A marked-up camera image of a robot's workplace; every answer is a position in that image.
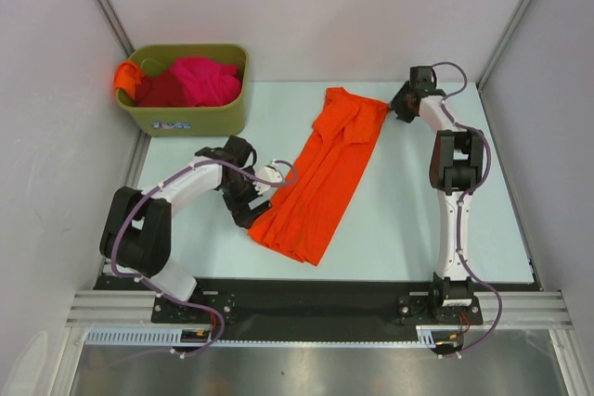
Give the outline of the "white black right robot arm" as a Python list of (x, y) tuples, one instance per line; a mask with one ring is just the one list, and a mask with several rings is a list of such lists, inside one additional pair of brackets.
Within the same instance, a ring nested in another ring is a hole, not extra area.
[(430, 186), (440, 210), (439, 257), (428, 299), (430, 316), (449, 323), (472, 306), (473, 273), (468, 233), (471, 202), (491, 168), (491, 151), (482, 131), (462, 123), (447, 102), (464, 91), (447, 93), (439, 87), (436, 69), (444, 62), (413, 66), (408, 80), (395, 94), (389, 108), (399, 121), (419, 118), (433, 131), (429, 166)]

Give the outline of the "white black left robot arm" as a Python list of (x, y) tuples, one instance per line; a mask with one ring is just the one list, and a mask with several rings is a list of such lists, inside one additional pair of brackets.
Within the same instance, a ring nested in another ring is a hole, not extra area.
[(210, 191), (221, 193), (236, 226), (248, 229), (271, 208), (266, 200), (253, 206), (272, 185), (284, 181), (272, 164), (254, 168), (257, 153), (247, 140), (230, 136), (222, 147), (204, 147), (190, 163), (152, 187), (119, 188), (112, 199), (99, 250), (111, 271), (145, 280), (174, 298), (183, 320), (199, 319), (205, 299), (198, 280), (172, 257), (172, 224), (178, 212)]

